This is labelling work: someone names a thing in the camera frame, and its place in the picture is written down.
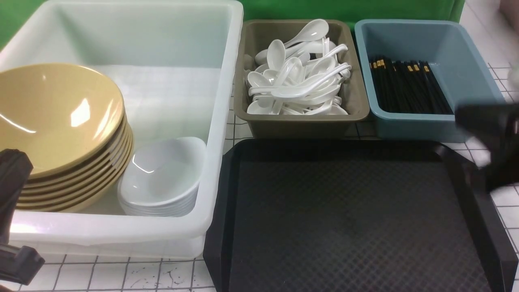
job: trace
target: tray textured surface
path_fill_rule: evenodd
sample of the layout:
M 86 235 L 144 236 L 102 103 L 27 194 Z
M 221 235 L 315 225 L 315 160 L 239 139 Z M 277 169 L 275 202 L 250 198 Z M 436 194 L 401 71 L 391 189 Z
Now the tray textured surface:
M 490 291 L 440 161 L 246 161 L 237 196 L 231 292 Z

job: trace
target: blue plastic container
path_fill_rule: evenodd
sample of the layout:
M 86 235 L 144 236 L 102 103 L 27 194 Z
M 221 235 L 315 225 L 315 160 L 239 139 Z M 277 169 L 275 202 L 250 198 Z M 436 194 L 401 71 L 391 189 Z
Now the blue plastic container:
M 369 58 L 428 61 L 451 108 L 464 103 L 504 103 L 486 63 L 466 30 L 432 20 L 362 20 L 355 25 L 358 54 L 377 135 L 383 139 L 465 142 L 454 115 L 389 113 L 378 106 Z

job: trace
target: brown tray bin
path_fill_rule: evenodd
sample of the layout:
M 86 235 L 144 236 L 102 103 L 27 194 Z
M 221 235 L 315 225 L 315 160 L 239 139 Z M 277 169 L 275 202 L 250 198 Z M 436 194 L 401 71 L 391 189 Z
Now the brown tray bin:
M 280 39 L 293 38 L 310 20 L 250 20 L 243 24 L 236 62 L 234 112 L 246 121 L 254 138 L 343 138 L 348 127 L 367 118 L 370 106 L 357 51 L 348 26 L 340 21 L 327 20 L 327 37 L 336 45 L 346 44 L 348 51 L 338 55 L 340 62 L 352 66 L 351 78 L 342 86 L 339 96 L 348 115 L 253 115 L 247 113 L 251 102 L 246 83 L 247 71 L 256 69 L 254 57 Z

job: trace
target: black serving tray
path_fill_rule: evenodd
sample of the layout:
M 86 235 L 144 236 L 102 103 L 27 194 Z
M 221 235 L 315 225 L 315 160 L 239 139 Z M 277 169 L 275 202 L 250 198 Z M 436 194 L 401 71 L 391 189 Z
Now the black serving tray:
M 203 253 L 218 292 L 511 291 L 476 166 L 436 142 L 246 140 Z

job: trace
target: tiled counter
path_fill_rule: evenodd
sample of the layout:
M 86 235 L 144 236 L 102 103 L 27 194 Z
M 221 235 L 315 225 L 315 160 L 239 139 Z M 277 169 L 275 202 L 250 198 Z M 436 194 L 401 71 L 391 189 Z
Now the tiled counter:
M 519 92 L 507 81 L 510 62 L 519 60 L 519 37 L 498 12 L 499 0 L 467 0 L 461 24 L 468 30 L 503 95 L 519 102 Z M 347 139 L 371 140 L 375 137 L 369 121 L 356 124 Z M 251 138 L 246 122 L 234 116 L 232 103 L 227 122 L 225 151 L 234 143 Z M 489 155 L 477 140 L 449 143 L 449 147 L 475 161 L 488 162 Z M 517 252 L 519 245 L 519 183 L 492 194 L 501 219 Z M 44 292 L 87 291 L 178 291 L 214 292 L 205 262 L 153 258 L 111 258 L 80 255 L 44 255 L 47 264 L 30 286 L 0 283 L 12 290 Z M 514 291 L 519 292 L 519 274 Z

